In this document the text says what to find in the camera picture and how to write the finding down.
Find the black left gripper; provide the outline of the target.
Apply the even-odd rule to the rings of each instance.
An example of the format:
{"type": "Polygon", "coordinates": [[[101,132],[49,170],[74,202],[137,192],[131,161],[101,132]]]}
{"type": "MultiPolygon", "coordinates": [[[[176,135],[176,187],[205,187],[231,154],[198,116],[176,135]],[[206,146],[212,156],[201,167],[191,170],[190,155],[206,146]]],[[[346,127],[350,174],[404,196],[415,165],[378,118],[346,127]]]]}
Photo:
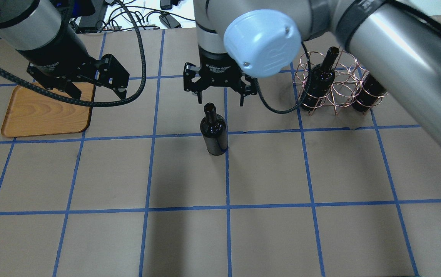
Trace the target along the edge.
{"type": "Polygon", "coordinates": [[[113,90],[120,100],[127,98],[129,72],[112,54],[93,58],[83,42],[68,25],[60,26],[57,35],[40,48],[27,50],[31,65],[27,72],[45,88],[62,90],[80,100],[75,82],[88,82],[113,90]]]}

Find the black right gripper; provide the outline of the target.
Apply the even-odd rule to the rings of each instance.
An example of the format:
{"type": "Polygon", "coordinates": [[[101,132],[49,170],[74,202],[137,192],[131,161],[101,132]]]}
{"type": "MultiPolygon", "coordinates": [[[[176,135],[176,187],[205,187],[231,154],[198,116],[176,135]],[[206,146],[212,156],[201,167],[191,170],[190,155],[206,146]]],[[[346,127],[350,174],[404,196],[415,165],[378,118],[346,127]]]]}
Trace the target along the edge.
{"type": "Polygon", "coordinates": [[[203,91],[209,87],[229,87],[238,92],[241,107],[246,96],[257,94],[253,78],[244,73],[227,53],[213,53],[203,48],[198,52],[199,67],[185,63],[182,80],[184,91],[196,94],[200,105],[203,91]]]}

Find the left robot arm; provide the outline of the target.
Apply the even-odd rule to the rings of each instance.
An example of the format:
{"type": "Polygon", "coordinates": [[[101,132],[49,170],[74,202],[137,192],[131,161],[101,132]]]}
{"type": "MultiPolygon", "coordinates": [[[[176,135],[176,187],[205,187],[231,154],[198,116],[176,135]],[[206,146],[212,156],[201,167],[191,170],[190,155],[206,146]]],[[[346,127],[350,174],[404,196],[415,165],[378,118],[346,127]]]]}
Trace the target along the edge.
{"type": "Polygon", "coordinates": [[[28,62],[27,73],[47,90],[82,96],[77,82],[127,97],[129,72],[111,55],[93,58],[49,0],[0,0],[0,38],[28,62]]]}

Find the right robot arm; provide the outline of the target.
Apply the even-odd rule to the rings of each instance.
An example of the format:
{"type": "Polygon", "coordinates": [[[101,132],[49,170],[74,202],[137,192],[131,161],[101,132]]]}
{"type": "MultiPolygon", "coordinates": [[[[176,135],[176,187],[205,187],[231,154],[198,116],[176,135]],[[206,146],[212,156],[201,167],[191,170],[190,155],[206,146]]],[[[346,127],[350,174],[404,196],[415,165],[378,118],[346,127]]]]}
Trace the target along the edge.
{"type": "Polygon", "coordinates": [[[326,32],[441,146],[441,24],[397,0],[195,0],[198,45],[254,79],[326,32]]]}

